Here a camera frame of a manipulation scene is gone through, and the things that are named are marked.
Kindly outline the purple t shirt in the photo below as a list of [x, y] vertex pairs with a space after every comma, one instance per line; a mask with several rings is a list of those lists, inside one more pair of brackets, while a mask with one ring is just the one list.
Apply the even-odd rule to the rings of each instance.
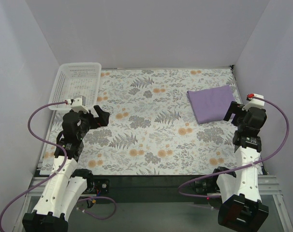
[[187, 91], [198, 124], [223, 120], [231, 102], [235, 101], [229, 85], [199, 91]]

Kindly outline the white plastic mesh basket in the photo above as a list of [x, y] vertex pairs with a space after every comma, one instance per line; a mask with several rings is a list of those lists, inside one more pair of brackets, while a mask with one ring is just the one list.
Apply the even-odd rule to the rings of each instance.
[[78, 62], [60, 65], [48, 103], [62, 102], [77, 96], [84, 96], [88, 109], [96, 104], [101, 64], [97, 62]]

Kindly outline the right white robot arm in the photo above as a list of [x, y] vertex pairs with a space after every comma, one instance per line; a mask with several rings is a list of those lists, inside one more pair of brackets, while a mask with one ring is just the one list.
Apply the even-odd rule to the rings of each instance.
[[256, 232], [269, 214], [262, 204], [258, 188], [260, 166], [256, 161], [262, 150], [258, 135], [267, 116], [264, 102], [251, 99], [246, 105], [231, 102], [224, 120], [232, 120], [237, 127], [234, 137], [234, 154], [238, 171], [227, 171], [210, 180], [211, 188], [221, 193], [222, 205], [218, 223], [236, 232]]

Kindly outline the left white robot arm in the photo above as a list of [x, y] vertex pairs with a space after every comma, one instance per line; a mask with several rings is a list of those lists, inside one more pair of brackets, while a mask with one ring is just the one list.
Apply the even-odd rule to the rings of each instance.
[[95, 105], [91, 112], [70, 110], [63, 116], [62, 130], [56, 138], [52, 171], [42, 195], [31, 213], [22, 219], [27, 232], [66, 232], [68, 218], [82, 193], [94, 190], [95, 182], [88, 169], [77, 169], [84, 148], [83, 139], [89, 130], [105, 127], [109, 112]]

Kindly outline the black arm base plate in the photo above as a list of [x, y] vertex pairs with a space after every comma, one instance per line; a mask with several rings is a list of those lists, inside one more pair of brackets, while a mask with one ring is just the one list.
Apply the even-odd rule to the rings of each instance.
[[199, 175], [94, 175], [91, 188], [82, 197], [105, 196], [117, 203], [180, 203], [210, 204], [220, 207], [219, 188], [211, 179], [195, 181], [182, 189], [182, 192], [205, 195], [205, 198], [188, 197], [178, 193], [177, 188]]

